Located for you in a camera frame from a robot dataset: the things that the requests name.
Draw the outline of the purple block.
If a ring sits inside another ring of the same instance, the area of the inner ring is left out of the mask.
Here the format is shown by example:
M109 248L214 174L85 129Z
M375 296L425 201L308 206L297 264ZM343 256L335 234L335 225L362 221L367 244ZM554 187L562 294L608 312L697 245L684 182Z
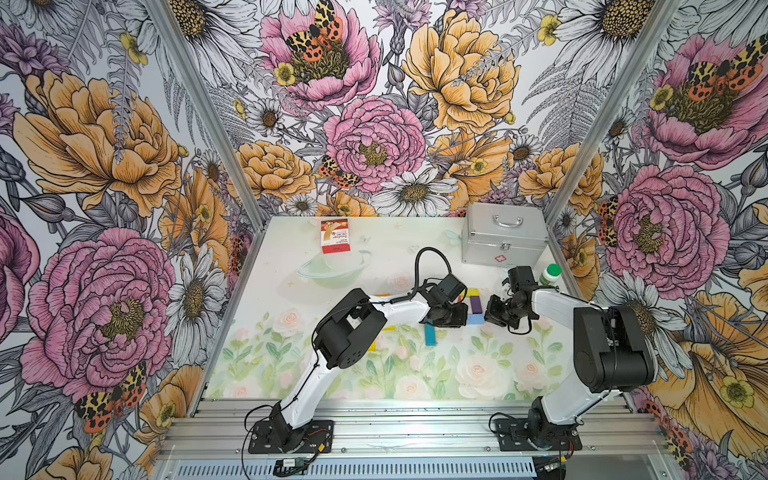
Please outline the purple block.
M480 315L483 313L483 307L481 299L478 295L471 295L469 297L471 312L473 315Z

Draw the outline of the teal block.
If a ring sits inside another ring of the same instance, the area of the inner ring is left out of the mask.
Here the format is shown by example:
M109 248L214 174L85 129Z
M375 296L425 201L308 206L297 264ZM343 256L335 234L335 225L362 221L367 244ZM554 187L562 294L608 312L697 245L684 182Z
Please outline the teal block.
M431 325L424 326L424 342L427 347L435 347L437 345L436 330Z

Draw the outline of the light blue block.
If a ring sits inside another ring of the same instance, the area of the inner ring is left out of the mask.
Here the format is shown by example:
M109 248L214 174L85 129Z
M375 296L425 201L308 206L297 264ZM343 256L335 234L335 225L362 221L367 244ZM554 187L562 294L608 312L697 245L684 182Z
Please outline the light blue block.
M482 314L470 314L467 318L467 325L483 325L485 318Z

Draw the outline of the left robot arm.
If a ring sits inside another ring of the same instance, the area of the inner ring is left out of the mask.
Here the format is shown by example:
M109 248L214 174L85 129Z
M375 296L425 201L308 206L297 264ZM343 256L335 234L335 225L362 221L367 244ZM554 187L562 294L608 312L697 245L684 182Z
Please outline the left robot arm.
M399 296L370 296L356 288L317 323L310 362L287 397L268 416L268 443L292 450L303 438L320 400L341 371L362 360L387 327L423 324L434 328L466 325L467 293L461 283L425 283Z

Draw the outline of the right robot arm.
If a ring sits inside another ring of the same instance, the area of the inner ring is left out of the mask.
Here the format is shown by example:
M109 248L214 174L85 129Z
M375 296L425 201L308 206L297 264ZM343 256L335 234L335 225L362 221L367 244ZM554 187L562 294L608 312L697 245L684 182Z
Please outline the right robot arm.
M514 333L520 321L548 319L572 332L573 372L537 397L525 418L493 415L489 428L506 452L582 448L582 417L604 400L651 383L657 367L637 315L628 306L601 307L555 288L525 287L508 299L490 297L485 319Z

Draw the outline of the white bottle green cap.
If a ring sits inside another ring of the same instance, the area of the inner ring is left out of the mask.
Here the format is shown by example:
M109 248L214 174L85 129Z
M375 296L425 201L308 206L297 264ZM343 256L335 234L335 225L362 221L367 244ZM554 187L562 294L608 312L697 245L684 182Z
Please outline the white bottle green cap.
M562 268L556 263L548 264L539 276L539 284L555 286L562 276Z

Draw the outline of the silver metal case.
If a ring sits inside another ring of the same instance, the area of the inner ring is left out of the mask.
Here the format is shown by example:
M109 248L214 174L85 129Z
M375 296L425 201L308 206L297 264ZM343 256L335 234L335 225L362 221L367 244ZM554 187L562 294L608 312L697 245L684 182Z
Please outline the silver metal case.
M542 212L531 206L471 203L462 228L466 264L534 266L546 246Z

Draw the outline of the clear glass bowl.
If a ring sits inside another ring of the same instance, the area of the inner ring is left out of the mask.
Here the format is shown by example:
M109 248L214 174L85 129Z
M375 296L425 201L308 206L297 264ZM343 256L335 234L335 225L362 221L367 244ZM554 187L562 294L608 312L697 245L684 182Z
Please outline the clear glass bowl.
M304 280L328 289L353 285L372 261L369 250L315 255L303 264L297 275Z

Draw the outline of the red white cardboard box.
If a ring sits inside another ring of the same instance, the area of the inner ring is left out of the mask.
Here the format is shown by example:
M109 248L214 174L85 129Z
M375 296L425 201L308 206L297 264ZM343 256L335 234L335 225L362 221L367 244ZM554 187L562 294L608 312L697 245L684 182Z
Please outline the red white cardboard box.
M323 254L350 252L348 220L341 218L323 220L321 222L320 243Z

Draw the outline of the small circuit board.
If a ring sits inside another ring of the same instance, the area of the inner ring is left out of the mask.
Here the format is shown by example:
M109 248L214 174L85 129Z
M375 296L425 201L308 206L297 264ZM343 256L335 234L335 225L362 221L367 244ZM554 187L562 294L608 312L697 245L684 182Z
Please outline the small circuit board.
M308 462L304 458L285 458L275 462L272 475L277 478L287 478L294 475L304 475Z

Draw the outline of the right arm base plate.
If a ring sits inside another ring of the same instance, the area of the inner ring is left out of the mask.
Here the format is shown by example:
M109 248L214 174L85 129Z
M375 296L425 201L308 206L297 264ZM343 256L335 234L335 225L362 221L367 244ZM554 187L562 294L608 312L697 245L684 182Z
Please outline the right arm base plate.
M563 452L571 454L583 448L575 425L554 425L540 421L533 425L527 419L493 415L490 431L504 452Z

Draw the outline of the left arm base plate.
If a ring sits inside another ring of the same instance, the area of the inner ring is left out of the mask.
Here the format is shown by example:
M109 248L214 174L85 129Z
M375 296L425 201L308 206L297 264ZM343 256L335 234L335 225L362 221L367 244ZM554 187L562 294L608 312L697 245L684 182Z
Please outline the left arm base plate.
M298 429L275 427L269 420L255 424L247 443L249 454L330 453L334 438L335 422L312 420Z

